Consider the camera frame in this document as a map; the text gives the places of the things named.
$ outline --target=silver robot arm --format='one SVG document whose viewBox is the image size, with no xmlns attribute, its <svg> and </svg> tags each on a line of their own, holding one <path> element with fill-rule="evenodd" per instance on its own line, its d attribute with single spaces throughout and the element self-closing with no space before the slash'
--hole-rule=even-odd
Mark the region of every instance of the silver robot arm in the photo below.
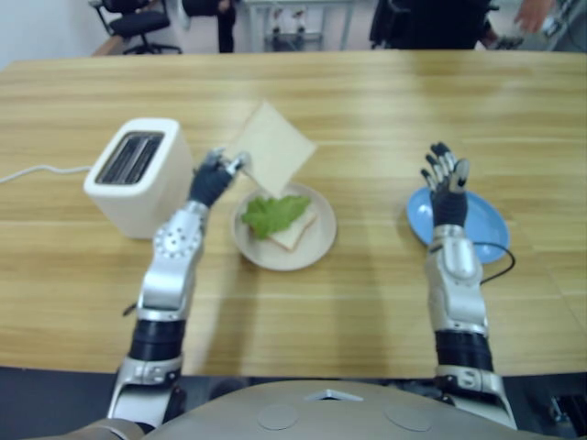
<svg viewBox="0 0 587 440">
<path fill-rule="evenodd" d="M 501 376 L 493 372 L 488 343 L 483 269 L 465 234 L 469 162 L 456 161 L 442 143 L 427 155 L 434 235 L 426 257 L 428 310 L 436 336 L 436 383 L 457 408 L 515 428 Z"/>
<path fill-rule="evenodd" d="M 185 205 L 153 238 L 153 260 L 142 282 L 130 350 L 116 376 L 109 419 L 140 424 L 146 431 L 184 410 L 182 343 L 204 252 L 208 211 L 247 158 L 231 163 L 221 150 L 208 154 L 194 175 Z"/>
</svg>

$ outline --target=power cord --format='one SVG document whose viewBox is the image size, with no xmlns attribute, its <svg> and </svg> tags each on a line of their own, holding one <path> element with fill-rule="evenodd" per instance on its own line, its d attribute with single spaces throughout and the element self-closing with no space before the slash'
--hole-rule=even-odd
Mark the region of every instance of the power cord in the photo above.
<svg viewBox="0 0 587 440">
<path fill-rule="evenodd" d="M 22 177 L 26 174 L 30 174 L 31 172 L 35 171 L 51 171 L 56 174 L 74 174 L 76 172 L 85 172 L 89 171 L 92 167 L 85 166 L 85 167 L 76 167 L 76 168 L 55 168 L 51 167 L 50 165 L 37 165 L 35 167 L 30 167 L 25 170 L 17 171 L 14 174 L 10 174 L 9 176 L 3 177 L 0 179 L 0 183 L 6 183 Z"/>
<path fill-rule="evenodd" d="M 490 246 L 490 247 L 501 249 L 510 258 L 510 265 L 507 268 L 505 268 L 504 270 L 500 270 L 499 272 L 497 272 L 496 274 L 492 275 L 491 277 L 485 278 L 484 280 L 481 281 L 481 284 L 484 284 L 487 281 L 495 280 L 496 278 L 499 278 L 499 277 L 505 275 L 507 272 L 509 272 L 510 270 L 512 270 L 514 268 L 514 266 L 515 266 L 515 256 L 512 253 L 512 251 L 510 249 L 508 249 L 507 247 L 502 246 L 502 245 L 498 245 L 497 243 L 489 243 L 489 242 L 485 242 L 485 241 L 475 241 L 473 243 L 473 245 L 474 246 Z"/>
</svg>

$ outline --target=robot finger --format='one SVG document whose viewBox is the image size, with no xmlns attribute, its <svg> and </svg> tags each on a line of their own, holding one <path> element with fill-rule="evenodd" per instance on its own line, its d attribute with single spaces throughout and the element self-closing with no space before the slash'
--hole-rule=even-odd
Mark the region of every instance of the robot finger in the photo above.
<svg viewBox="0 0 587 440">
<path fill-rule="evenodd" d="M 420 170 L 420 173 L 424 176 L 424 179 L 426 180 L 426 184 L 428 185 L 428 188 L 430 189 L 430 191 L 433 193 L 434 191 L 437 190 L 437 181 L 434 179 L 434 177 L 432 177 L 432 175 L 427 171 L 427 170 Z"/>
<path fill-rule="evenodd" d="M 446 158 L 447 163 L 449 164 L 449 169 L 454 171 L 455 165 L 457 164 L 457 158 L 455 158 L 455 155 L 452 154 L 452 151 L 450 151 L 450 148 L 447 147 L 446 144 L 443 142 L 438 142 L 438 144 L 443 149 L 442 155 Z"/>
<path fill-rule="evenodd" d="M 430 147 L 434 154 L 437 155 L 437 161 L 440 163 L 440 167 L 442 168 L 442 174 L 444 177 L 448 177 L 452 173 L 452 168 L 449 166 L 449 162 L 445 157 L 446 146 L 444 144 L 436 144 Z"/>
<path fill-rule="evenodd" d="M 440 164 L 437 162 L 436 159 L 434 159 L 432 157 L 431 154 L 426 154 L 426 160 L 428 161 L 428 163 L 432 167 L 432 170 L 434 171 L 434 174 L 437 178 L 437 182 L 442 182 L 444 180 L 445 176 L 444 176 L 444 172 L 442 171 L 442 167 L 440 166 Z"/>
<path fill-rule="evenodd" d="M 467 179 L 469 178 L 469 161 L 461 159 L 455 165 L 455 171 L 450 176 L 449 188 L 453 193 L 464 193 Z"/>
<path fill-rule="evenodd" d="M 224 147 L 214 148 L 205 155 L 204 161 L 202 162 L 202 166 L 206 168 L 216 168 L 222 160 L 222 153 L 224 152 Z"/>
<path fill-rule="evenodd" d="M 237 158 L 226 166 L 227 173 L 234 176 L 237 171 L 244 167 L 250 161 L 249 153 L 239 153 Z"/>
</svg>

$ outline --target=black chair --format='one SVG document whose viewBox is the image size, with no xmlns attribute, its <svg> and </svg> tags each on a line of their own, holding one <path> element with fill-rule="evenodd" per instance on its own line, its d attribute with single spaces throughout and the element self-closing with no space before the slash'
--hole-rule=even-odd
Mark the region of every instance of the black chair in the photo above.
<svg viewBox="0 0 587 440">
<path fill-rule="evenodd" d="M 142 10 L 150 3 L 150 0 L 92 0 L 90 6 L 100 16 L 108 34 L 118 35 L 123 39 L 141 38 L 143 43 L 125 50 L 123 52 L 125 55 L 129 53 L 162 53 L 164 50 L 176 50 L 178 53 L 183 53 L 182 49 L 177 46 L 147 41 L 147 33 L 168 28 L 171 24 L 167 15 L 167 3 L 165 0 L 161 0 L 161 2 L 164 12 Z M 102 14 L 102 7 L 108 12 L 122 14 L 122 17 L 107 23 Z"/>
</svg>

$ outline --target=blue plate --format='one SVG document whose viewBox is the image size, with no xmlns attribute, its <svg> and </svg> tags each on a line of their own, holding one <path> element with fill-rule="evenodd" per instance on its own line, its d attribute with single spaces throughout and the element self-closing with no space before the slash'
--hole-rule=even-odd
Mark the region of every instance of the blue plate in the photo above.
<svg viewBox="0 0 587 440">
<path fill-rule="evenodd" d="M 469 212 L 465 222 L 467 237 L 475 241 L 485 241 L 510 246 L 510 233 L 504 218 L 474 192 L 467 192 Z M 407 203 L 407 219 L 414 233 L 427 245 L 432 241 L 432 205 L 430 203 L 430 190 L 420 188 L 412 194 Z M 493 246 L 475 246 L 477 256 L 481 263 L 491 263 L 504 256 L 500 248 Z"/>
</svg>

